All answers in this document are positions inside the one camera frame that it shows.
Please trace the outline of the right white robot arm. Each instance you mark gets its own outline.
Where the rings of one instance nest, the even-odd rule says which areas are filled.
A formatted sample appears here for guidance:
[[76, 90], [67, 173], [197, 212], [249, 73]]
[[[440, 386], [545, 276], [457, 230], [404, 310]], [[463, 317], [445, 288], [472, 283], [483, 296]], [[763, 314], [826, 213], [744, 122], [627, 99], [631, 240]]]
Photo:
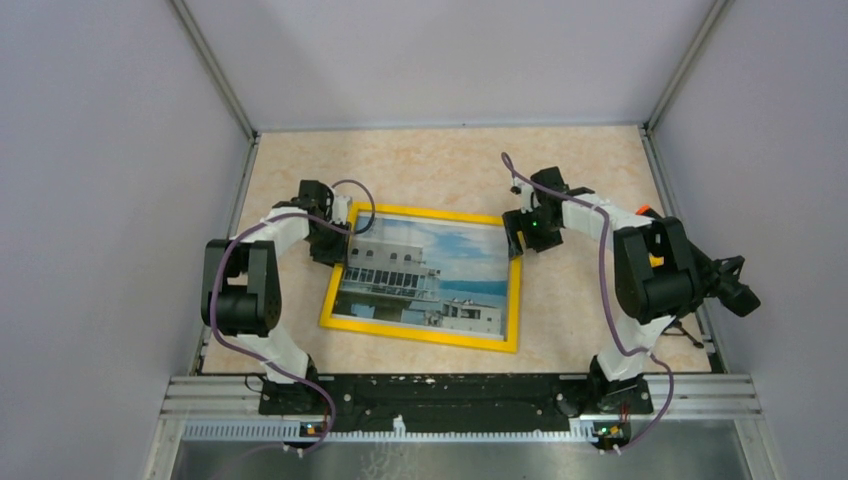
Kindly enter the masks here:
[[558, 168], [511, 173], [521, 206], [503, 214], [509, 256], [543, 252], [574, 230], [598, 243], [602, 310], [610, 345], [590, 363], [586, 397], [612, 412], [639, 397], [644, 366], [657, 340], [686, 313], [700, 281], [682, 223], [617, 207], [594, 190], [570, 188]]

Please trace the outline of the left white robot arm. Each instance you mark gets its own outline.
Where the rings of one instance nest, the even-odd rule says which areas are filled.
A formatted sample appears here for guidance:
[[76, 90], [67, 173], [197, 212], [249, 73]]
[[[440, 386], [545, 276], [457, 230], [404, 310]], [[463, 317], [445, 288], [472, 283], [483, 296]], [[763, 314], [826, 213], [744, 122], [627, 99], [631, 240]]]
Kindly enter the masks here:
[[312, 358], [280, 323], [278, 259], [305, 241], [315, 262], [344, 263], [351, 206], [332, 187], [303, 180], [297, 196], [274, 204], [257, 224], [205, 247], [201, 318], [222, 346], [262, 366], [264, 414], [306, 414], [327, 403]]

